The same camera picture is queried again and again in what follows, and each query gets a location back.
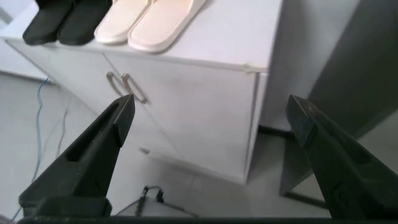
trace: cabinet door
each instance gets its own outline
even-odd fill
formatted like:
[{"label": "cabinet door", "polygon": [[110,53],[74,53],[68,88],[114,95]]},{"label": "cabinet door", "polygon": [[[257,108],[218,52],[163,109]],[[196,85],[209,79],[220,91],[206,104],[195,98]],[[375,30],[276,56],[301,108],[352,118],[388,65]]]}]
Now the cabinet door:
[{"label": "cabinet door", "polygon": [[107,55],[187,162],[242,177],[256,74]]},{"label": "cabinet door", "polygon": [[[18,45],[17,48],[42,67],[56,82],[81,98],[97,113],[102,112],[119,95],[111,87],[106,74],[114,72],[101,54],[80,52],[51,47],[30,47]],[[115,75],[113,81],[123,95],[127,94]],[[165,137],[145,108],[136,101],[136,113],[131,124],[127,142],[134,146],[159,152],[166,156],[179,157],[175,148]]]}]

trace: slipper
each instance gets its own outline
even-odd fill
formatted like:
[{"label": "slipper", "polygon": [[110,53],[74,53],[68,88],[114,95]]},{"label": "slipper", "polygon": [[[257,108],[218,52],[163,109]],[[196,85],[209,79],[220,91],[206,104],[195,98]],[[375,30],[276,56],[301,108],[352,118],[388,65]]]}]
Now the slipper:
[{"label": "slipper", "polygon": [[157,0],[128,34],[131,47],[161,52],[169,47],[206,0]]},{"label": "slipper", "polygon": [[39,11],[22,38],[27,45],[39,45],[57,40],[57,33],[76,1],[36,0]]},{"label": "slipper", "polygon": [[59,30],[59,42],[65,45],[89,43],[111,5],[111,0],[80,0]]},{"label": "slipper", "polygon": [[127,34],[145,14],[151,0],[113,0],[113,5],[96,28],[94,36],[102,44],[127,41]]}]

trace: wall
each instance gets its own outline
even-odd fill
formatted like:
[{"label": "wall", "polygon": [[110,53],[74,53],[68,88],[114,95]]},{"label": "wall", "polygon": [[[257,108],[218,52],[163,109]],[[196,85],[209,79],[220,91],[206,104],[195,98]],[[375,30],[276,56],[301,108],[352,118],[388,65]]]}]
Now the wall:
[{"label": "wall", "polygon": [[[7,26],[4,13],[12,18],[17,17],[33,0],[0,0],[0,32]],[[47,77],[33,64],[19,55],[14,49],[0,39],[0,71],[29,78],[44,80]]]},{"label": "wall", "polygon": [[285,0],[260,125],[290,129],[290,94],[307,97],[359,0]]},{"label": "wall", "polygon": [[0,8],[15,18],[32,2],[34,0],[0,0]]}]

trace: metal handle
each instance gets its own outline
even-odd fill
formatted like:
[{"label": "metal handle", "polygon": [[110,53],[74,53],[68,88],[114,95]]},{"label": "metal handle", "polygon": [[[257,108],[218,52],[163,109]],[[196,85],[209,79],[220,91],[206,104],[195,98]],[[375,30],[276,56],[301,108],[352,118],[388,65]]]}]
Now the metal handle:
[{"label": "metal handle", "polygon": [[[123,74],[122,80],[123,80],[124,86],[126,87],[126,90],[130,94],[133,94],[135,96],[135,99],[137,99],[142,104],[146,104],[148,102],[147,98],[144,96],[141,89],[138,87],[137,83],[132,79],[130,74],[128,74],[128,73]],[[135,94],[134,91],[131,89],[131,87],[129,85],[129,80],[134,85],[134,87],[136,87],[136,90],[137,90],[137,93],[139,94],[139,96],[137,94]]]},{"label": "metal handle", "polygon": [[119,96],[123,96],[123,93],[117,88],[117,86],[115,85],[114,81],[114,73],[113,72],[108,72],[106,74],[106,79],[108,79],[109,84],[111,85],[112,89],[119,95]]}]

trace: black slipper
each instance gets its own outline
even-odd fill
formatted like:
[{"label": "black slipper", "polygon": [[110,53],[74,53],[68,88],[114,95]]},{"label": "black slipper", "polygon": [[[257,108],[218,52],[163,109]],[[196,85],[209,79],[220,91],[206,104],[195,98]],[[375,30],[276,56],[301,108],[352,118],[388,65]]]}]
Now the black slipper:
[{"label": "black slipper", "polygon": [[39,11],[30,22],[22,38],[28,45],[57,40],[57,33],[73,6],[74,0],[36,0]]},{"label": "black slipper", "polygon": [[111,6],[111,0],[81,0],[59,30],[59,42],[66,45],[89,43]]}]

